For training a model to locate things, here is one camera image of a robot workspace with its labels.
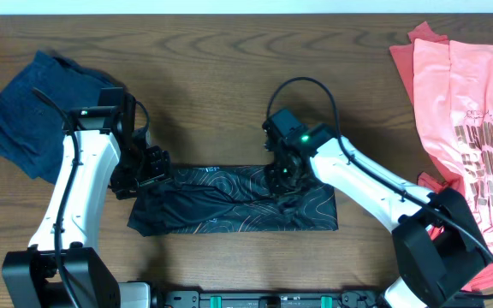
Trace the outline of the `folded navy blue garment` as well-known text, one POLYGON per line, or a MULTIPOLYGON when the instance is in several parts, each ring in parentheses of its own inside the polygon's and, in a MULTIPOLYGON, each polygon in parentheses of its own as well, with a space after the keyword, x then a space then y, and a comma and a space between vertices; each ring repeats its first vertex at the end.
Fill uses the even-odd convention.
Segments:
POLYGON ((77 62, 43 51, 0 92, 0 156, 30 178, 54 184, 62 164, 62 118, 33 93, 37 88, 68 111, 98 104, 109 77, 77 62))

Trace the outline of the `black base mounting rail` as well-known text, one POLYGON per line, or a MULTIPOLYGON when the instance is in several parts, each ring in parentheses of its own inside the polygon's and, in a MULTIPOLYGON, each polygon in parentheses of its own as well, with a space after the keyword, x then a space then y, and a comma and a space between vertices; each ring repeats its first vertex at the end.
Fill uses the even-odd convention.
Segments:
POLYGON ((386 304, 373 291, 338 293, 163 292, 143 281, 118 284, 121 306, 138 308, 378 308, 386 304))

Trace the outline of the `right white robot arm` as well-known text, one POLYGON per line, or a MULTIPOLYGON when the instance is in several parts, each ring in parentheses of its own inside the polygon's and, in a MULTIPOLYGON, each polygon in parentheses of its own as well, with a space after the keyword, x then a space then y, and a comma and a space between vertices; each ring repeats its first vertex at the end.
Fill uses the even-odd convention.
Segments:
POLYGON ((288 110, 269 116, 265 147, 274 194, 302 193, 321 182, 348 195, 393 240, 399 278, 382 294, 383 307, 481 307, 463 287, 490 260, 465 198, 453 188, 420 187, 356 151, 325 124, 309 128, 288 110))

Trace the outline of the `black printed cycling jersey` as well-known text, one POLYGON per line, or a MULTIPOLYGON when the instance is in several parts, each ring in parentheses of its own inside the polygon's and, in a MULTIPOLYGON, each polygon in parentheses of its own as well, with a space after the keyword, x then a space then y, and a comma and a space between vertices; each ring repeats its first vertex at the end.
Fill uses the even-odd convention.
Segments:
POLYGON ((263 166, 179 168, 139 191, 128 227, 144 237, 266 231, 336 231, 335 190, 317 184, 273 196, 263 166))

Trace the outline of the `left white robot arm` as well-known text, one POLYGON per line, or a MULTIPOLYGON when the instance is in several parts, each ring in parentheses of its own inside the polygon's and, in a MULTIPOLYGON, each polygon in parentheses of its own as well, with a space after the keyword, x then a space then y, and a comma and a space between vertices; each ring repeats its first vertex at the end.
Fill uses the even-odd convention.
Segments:
POLYGON ((134 127, 138 101, 121 87, 101 90, 97 105, 61 111, 62 165, 27 249, 8 252, 2 276, 15 307, 157 307, 143 281, 119 282, 99 256, 108 191, 134 198, 171 181, 169 154, 134 127))

